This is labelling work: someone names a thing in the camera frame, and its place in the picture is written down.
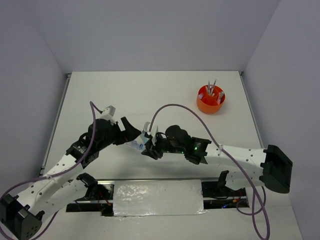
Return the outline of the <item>silver foil sheet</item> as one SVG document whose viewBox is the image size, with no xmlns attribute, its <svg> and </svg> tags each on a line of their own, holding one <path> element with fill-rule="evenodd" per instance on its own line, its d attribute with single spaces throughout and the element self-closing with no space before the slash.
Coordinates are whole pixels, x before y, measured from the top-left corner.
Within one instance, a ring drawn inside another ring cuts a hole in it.
<svg viewBox="0 0 320 240">
<path fill-rule="evenodd" d="M 187 216 L 205 213 L 200 180 L 117 181 L 113 213 L 118 217 Z"/>
</svg>

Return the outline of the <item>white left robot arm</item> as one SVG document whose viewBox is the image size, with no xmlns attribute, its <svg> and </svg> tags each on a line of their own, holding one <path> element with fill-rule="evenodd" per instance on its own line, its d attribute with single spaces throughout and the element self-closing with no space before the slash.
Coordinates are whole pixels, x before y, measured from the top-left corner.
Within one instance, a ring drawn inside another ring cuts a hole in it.
<svg viewBox="0 0 320 240">
<path fill-rule="evenodd" d="M 15 196 L 0 199 L 0 222 L 19 240 L 36 239 L 43 222 L 70 202 L 97 196 L 98 181 L 84 169 L 110 145 L 135 140 L 141 131 L 122 117 L 124 130 L 111 117 L 93 121 L 67 150 L 60 161 L 29 187 Z"/>
</svg>

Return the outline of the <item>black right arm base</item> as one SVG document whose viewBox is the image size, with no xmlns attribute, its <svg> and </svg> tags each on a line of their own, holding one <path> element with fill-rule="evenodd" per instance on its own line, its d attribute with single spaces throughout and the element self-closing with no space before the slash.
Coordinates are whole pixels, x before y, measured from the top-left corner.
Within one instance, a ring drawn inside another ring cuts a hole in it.
<svg viewBox="0 0 320 240">
<path fill-rule="evenodd" d="M 229 171 L 225 170 L 220 173 L 218 180 L 201 182 L 201 195 L 205 210 L 235 209 L 237 204 L 240 208 L 249 207 L 245 188 L 232 190 L 226 186 L 228 174 Z"/>
</svg>

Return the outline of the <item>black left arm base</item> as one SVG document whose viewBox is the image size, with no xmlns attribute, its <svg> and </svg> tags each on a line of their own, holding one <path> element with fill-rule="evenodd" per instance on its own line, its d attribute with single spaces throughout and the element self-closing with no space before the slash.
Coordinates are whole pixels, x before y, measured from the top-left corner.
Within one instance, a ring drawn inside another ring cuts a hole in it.
<svg viewBox="0 0 320 240">
<path fill-rule="evenodd" d="M 113 217 L 114 184 L 101 184 L 88 173 L 76 177 L 84 184 L 85 194 L 66 206 L 67 213 L 99 213 L 103 217 Z"/>
</svg>

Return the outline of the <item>clear purple pen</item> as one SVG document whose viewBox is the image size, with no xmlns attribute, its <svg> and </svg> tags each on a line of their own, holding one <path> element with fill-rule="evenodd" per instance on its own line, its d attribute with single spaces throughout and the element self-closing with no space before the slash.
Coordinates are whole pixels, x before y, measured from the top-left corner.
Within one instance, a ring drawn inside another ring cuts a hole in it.
<svg viewBox="0 0 320 240">
<path fill-rule="evenodd" d="M 208 81 L 208 84 L 207 84 L 207 93 L 208 93 L 208 95 L 211 95 L 211 84 L 210 84 L 210 81 Z"/>
</svg>

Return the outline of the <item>orange round organizer container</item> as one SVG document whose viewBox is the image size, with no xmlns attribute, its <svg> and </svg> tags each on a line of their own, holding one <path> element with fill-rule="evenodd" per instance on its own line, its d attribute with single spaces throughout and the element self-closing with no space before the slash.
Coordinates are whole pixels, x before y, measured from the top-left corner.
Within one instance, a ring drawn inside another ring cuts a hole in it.
<svg viewBox="0 0 320 240">
<path fill-rule="evenodd" d="M 221 103 L 220 104 L 217 103 L 218 94 L 221 91 L 223 91 L 223 90 L 219 86 L 215 86 L 214 91 L 213 91 L 214 95 L 208 95 L 207 85 L 202 86 L 199 89 L 198 94 L 197 94 L 197 98 L 196 98 L 196 105 L 199 108 L 199 110 L 205 114 L 217 113 L 221 109 L 221 107 L 223 106 L 225 99 L 226 99 L 226 95 L 224 94 L 224 96 L 221 99 Z M 203 94 L 202 99 L 198 98 L 199 94 Z"/>
</svg>

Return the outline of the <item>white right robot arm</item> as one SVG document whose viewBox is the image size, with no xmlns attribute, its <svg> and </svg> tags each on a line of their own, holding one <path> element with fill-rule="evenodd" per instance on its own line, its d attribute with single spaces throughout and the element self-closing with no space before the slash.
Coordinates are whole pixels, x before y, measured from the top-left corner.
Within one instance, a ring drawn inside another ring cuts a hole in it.
<svg viewBox="0 0 320 240">
<path fill-rule="evenodd" d="M 287 194 L 291 187 L 293 162 L 276 145 L 267 148 L 241 148 L 216 146 L 212 141 L 190 136 L 178 125 L 164 133 L 146 133 L 147 142 L 142 155 L 154 160 L 164 154 L 182 154 L 195 165 L 225 165 L 238 170 L 225 169 L 218 176 L 217 190 L 223 196 L 251 186 L 262 186 L 279 194 Z"/>
</svg>

